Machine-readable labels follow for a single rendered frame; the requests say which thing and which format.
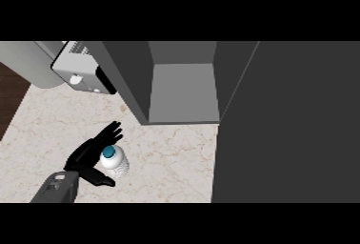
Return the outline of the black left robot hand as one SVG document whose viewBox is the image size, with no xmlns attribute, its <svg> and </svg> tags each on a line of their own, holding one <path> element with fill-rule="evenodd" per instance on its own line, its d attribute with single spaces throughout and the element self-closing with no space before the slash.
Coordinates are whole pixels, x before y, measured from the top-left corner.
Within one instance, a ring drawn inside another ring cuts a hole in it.
<svg viewBox="0 0 360 244">
<path fill-rule="evenodd" d="M 103 149 L 122 138 L 120 123 L 111 121 L 98 134 L 85 140 L 67 157 L 63 170 L 77 172 L 77 176 L 95 187 L 114 186 L 114 181 L 95 168 Z"/>
</svg>

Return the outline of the grey open cabinet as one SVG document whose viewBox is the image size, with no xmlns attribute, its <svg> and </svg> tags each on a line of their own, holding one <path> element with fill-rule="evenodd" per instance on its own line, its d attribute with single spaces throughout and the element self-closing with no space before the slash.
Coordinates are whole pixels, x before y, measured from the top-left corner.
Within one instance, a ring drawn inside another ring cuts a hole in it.
<svg viewBox="0 0 360 244">
<path fill-rule="evenodd" d="M 142 125 L 218 124 L 256 41 L 86 41 Z"/>
</svg>

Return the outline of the dark grey cabinet door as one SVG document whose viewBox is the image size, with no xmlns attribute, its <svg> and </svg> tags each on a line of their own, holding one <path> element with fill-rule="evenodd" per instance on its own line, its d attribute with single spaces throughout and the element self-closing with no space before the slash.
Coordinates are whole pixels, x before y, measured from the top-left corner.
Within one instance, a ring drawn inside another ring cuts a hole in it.
<svg viewBox="0 0 360 244">
<path fill-rule="evenodd" d="M 360 42 L 262 42 L 218 128 L 216 202 L 360 201 Z"/>
</svg>

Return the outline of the white bottle with teal cap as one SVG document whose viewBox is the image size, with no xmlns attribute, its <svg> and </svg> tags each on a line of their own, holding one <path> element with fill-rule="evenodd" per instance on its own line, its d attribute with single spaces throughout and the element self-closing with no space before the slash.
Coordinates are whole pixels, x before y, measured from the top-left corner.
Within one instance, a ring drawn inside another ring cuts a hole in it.
<svg viewBox="0 0 360 244">
<path fill-rule="evenodd" d="M 105 146 L 100 154 L 100 163 L 105 172 L 114 177 L 122 177 L 129 170 L 129 162 L 119 146 Z"/>
</svg>

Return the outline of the white boxy appliance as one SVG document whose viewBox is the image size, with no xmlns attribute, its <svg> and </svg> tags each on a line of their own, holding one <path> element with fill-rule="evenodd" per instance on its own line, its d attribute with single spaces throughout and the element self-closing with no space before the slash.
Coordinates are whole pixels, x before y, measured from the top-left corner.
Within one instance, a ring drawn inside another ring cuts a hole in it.
<svg viewBox="0 0 360 244">
<path fill-rule="evenodd" d="M 49 69 L 73 90 L 103 94 L 116 93 L 82 41 L 66 42 L 51 62 Z"/>
</svg>

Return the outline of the pale grey rounded appliance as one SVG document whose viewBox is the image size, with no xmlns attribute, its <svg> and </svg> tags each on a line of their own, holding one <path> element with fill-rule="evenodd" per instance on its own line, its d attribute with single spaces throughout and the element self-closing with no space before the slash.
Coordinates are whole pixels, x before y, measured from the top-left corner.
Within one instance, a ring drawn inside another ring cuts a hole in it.
<svg viewBox="0 0 360 244">
<path fill-rule="evenodd" d="M 49 64 L 63 47 L 60 41 L 0 41 L 0 62 L 39 89 L 51 89 L 63 80 Z"/>
</svg>

